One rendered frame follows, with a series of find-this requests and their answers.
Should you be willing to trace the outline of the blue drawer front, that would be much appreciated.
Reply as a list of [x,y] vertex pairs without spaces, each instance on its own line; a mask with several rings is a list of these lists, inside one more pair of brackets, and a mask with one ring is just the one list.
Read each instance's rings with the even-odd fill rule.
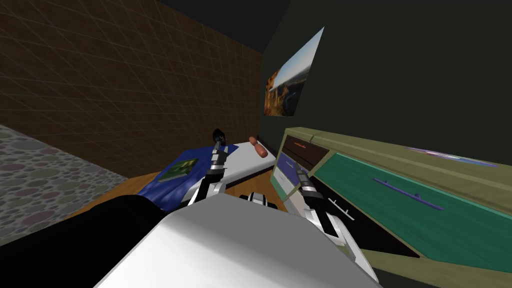
[[277,167],[294,186],[299,184],[296,162],[283,152],[279,155]]

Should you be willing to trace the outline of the brown drawer front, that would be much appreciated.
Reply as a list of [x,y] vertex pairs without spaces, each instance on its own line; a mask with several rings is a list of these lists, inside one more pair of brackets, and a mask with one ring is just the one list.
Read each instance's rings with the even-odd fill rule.
[[286,156],[311,171],[328,153],[328,149],[287,135],[281,150]]

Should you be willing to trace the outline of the orange pin-shaped thing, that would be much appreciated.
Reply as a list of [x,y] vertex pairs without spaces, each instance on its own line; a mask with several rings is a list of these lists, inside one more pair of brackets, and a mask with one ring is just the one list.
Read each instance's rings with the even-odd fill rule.
[[261,145],[255,137],[251,136],[249,138],[249,142],[253,145],[257,155],[260,158],[266,158],[268,156],[267,149],[263,145]]

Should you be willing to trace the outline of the green book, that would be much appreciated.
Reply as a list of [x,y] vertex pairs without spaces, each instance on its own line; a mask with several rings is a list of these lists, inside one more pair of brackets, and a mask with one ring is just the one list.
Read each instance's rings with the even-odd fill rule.
[[158,183],[164,183],[177,178],[186,177],[193,170],[198,162],[198,158],[191,158],[176,162],[166,172],[164,172],[158,179]]

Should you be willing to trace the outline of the olive dresser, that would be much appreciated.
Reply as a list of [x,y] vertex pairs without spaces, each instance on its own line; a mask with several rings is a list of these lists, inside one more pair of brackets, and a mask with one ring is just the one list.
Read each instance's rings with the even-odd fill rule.
[[[315,172],[332,156],[341,154],[512,217],[510,165],[484,161],[498,165],[489,167],[457,162],[411,151],[405,146],[305,127],[285,129],[271,177],[279,197],[287,204],[287,210],[291,213],[303,215],[305,204],[298,195],[298,185],[294,186],[277,167],[287,135],[329,150],[325,157],[308,171],[309,177],[315,177]],[[419,258],[415,258],[361,249],[378,274],[382,286],[395,288],[398,286],[398,278],[403,277],[408,281],[417,281],[438,288],[512,288],[512,273],[427,258],[364,211],[359,210],[419,254]]]

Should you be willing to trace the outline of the blue blanket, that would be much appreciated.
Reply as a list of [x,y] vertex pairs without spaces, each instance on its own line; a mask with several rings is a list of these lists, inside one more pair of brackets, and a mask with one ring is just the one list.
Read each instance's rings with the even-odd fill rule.
[[[207,178],[208,184],[215,185],[226,176],[227,171],[207,175],[207,171],[212,166],[213,149],[213,146],[206,146],[185,150],[137,194],[150,200],[159,209],[163,209],[166,212],[176,209],[188,198],[186,194],[190,189],[192,189],[191,193],[195,194],[197,189],[193,188],[193,186],[195,184],[201,185],[204,177]],[[197,159],[197,162],[187,175],[159,182],[159,179],[177,163],[192,159]]]

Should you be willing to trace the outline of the black drawer front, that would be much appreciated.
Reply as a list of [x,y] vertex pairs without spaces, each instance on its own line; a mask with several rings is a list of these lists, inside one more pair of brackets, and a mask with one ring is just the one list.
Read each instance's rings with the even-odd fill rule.
[[316,190],[320,192],[324,198],[330,198],[333,201],[336,201],[338,206],[343,210],[348,210],[348,214],[354,218],[354,220],[350,220],[332,203],[326,204],[326,211],[329,214],[338,217],[344,223],[361,249],[402,255],[410,258],[420,257],[417,252],[406,246],[399,239],[394,237],[378,223],[374,222],[366,214],[354,205],[350,204],[347,200],[341,197],[340,194],[329,188],[315,176],[311,177],[310,180]]

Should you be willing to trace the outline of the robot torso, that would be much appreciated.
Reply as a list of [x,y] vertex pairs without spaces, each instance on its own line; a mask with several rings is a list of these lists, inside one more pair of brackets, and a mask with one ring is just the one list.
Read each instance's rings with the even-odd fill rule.
[[313,223],[220,193],[167,215],[94,288],[382,288]]

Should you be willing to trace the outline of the large green drawer front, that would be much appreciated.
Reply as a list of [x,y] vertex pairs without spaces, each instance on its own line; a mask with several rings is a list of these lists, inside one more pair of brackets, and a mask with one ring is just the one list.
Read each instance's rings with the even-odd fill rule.
[[[512,216],[336,153],[315,177],[431,260],[512,273]],[[377,178],[434,205],[415,201]]]

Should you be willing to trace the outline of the purple flat thing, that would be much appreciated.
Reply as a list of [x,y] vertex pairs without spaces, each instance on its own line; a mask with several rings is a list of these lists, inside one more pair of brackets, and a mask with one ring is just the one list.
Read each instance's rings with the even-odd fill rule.
[[408,149],[410,151],[418,152],[421,154],[427,154],[427,155],[430,155],[433,157],[452,160],[452,161],[461,162],[461,163],[474,164],[474,165],[485,166],[485,167],[497,167],[498,166],[497,164],[490,163],[490,162],[485,162],[485,161],[481,161],[481,160],[477,160],[477,159],[473,159],[473,158],[457,156],[457,155],[452,155],[452,154],[447,154],[447,153],[437,152],[437,151],[432,151],[432,150],[427,150],[427,149],[420,149],[420,148],[413,148],[413,147],[406,147],[406,149]]

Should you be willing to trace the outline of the pebble pattern rug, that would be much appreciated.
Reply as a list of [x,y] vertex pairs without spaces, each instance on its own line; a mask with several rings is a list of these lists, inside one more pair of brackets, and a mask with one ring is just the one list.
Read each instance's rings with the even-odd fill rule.
[[125,180],[0,125],[0,246],[64,220]]

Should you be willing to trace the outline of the landscape picture on wall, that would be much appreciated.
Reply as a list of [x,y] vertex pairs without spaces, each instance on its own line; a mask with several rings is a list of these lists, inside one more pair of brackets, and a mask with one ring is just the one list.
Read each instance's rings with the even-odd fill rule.
[[263,114],[294,117],[324,29],[320,29],[265,84]]

